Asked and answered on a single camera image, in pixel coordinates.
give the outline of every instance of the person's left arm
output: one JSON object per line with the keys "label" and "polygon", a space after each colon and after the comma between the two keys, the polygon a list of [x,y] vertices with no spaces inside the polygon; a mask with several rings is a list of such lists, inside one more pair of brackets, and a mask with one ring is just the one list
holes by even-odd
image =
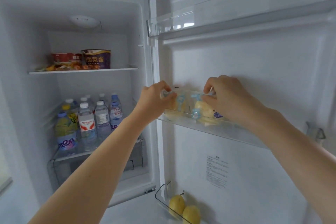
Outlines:
{"label": "person's left arm", "polygon": [[176,94],[161,81],[144,87],[133,112],[41,206],[29,224],[99,223],[142,130],[158,118]]}

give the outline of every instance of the purple instant noodle container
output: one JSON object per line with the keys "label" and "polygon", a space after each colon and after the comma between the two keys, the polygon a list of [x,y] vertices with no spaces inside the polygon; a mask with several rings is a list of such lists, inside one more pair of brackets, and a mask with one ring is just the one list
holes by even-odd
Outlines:
{"label": "purple instant noodle container", "polygon": [[110,50],[82,50],[87,67],[84,69],[110,69]]}

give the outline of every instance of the hand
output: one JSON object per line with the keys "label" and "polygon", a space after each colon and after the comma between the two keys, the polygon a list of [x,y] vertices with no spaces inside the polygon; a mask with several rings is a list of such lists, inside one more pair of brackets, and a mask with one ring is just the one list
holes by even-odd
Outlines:
{"label": "hand", "polygon": [[204,86],[204,93],[208,94],[211,87],[216,91],[216,96],[203,96],[202,99],[221,115],[245,127],[258,113],[267,109],[245,90],[237,78],[226,75],[210,77]]}
{"label": "hand", "polygon": [[176,98],[177,94],[172,93],[161,99],[160,93],[163,89],[168,92],[171,91],[171,88],[165,81],[155,83],[150,87],[143,87],[142,89],[140,99],[133,113],[139,115],[140,119],[146,122],[146,124],[157,119]]}

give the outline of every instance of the pear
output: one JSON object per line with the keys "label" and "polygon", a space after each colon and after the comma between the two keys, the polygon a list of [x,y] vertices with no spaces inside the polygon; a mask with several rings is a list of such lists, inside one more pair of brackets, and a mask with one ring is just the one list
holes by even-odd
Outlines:
{"label": "pear", "polygon": [[170,201],[169,201],[169,213],[178,218],[177,214],[182,215],[183,214],[183,210],[186,206],[186,203],[183,199],[183,197],[181,195],[175,195],[173,196]]}
{"label": "pear", "polygon": [[[187,206],[183,211],[182,217],[191,224],[201,223],[201,212],[195,205]],[[189,224],[187,221],[183,220],[183,224]]]}

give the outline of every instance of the forearm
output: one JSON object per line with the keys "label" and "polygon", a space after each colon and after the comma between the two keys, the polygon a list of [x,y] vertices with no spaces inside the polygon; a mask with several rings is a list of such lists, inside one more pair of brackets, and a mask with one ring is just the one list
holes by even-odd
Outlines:
{"label": "forearm", "polygon": [[37,223],[99,223],[146,122],[132,113],[32,218]]}
{"label": "forearm", "polygon": [[292,126],[264,109],[247,128],[272,151],[295,185],[325,221],[336,221],[336,159]]}

